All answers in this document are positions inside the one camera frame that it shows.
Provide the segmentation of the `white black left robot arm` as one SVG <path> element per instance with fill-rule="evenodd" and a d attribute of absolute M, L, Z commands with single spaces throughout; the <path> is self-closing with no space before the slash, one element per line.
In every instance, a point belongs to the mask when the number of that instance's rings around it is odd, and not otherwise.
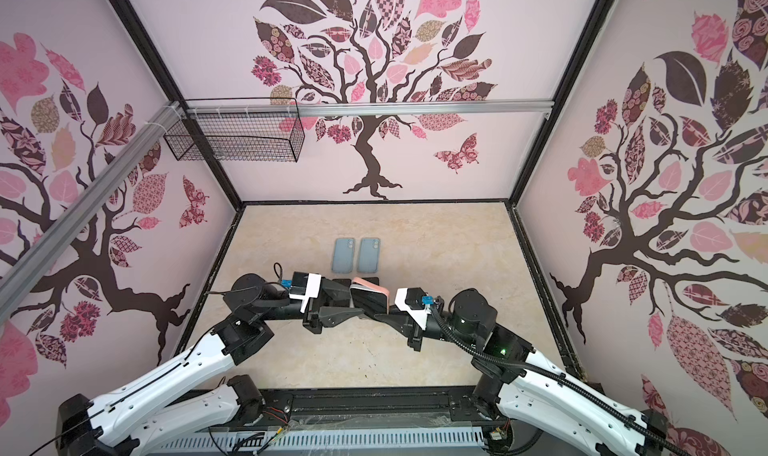
<path fill-rule="evenodd" d="M 230 312 L 168 362 L 111 392 L 77 394 L 59 406 L 60 455 L 148 455 L 182 436 L 230 422 L 248 423 L 265 405 L 248 376 L 189 391 L 259 352 L 273 337 L 271 320 L 296 319 L 313 332 L 332 327 L 352 307 L 350 282 L 297 272 L 288 286 L 248 273 L 223 292 Z"/>

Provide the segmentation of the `light green phone case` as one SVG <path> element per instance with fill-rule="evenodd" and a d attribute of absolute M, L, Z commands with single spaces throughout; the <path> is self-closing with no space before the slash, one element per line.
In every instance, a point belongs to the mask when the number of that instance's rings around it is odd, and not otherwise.
<path fill-rule="evenodd" d="M 334 243 L 332 272 L 350 274 L 354 268 L 356 242 L 354 238 L 338 238 Z"/>

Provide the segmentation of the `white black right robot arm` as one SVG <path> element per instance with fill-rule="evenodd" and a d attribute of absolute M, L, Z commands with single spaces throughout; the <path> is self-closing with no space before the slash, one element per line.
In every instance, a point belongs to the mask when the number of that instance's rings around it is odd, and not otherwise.
<path fill-rule="evenodd" d="M 485 417 L 522 421 L 587 455 L 683 455 L 667 439 L 667 419 L 624 406 L 558 367 L 497 321 L 476 289 L 449 302 L 420 288 L 368 290 L 368 316 L 399 331 L 414 350 L 426 339 L 449 342 L 471 358 L 481 378 L 474 404 Z"/>

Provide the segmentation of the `phone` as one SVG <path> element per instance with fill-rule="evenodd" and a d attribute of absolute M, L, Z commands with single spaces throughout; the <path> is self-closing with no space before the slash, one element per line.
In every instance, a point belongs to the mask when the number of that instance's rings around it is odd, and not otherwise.
<path fill-rule="evenodd" d="M 388 314 L 390 291 L 380 284 L 379 277 L 355 277 L 351 280 L 350 294 L 353 306 L 362 309 L 365 316 Z"/>

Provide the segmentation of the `pale blue phone case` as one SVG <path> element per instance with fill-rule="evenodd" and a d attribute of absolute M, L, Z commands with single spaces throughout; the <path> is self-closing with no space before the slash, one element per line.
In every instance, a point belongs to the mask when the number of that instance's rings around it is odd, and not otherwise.
<path fill-rule="evenodd" d="M 362 274 L 375 274 L 379 267 L 381 240 L 362 238 L 360 241 L 357 270 Z"/>

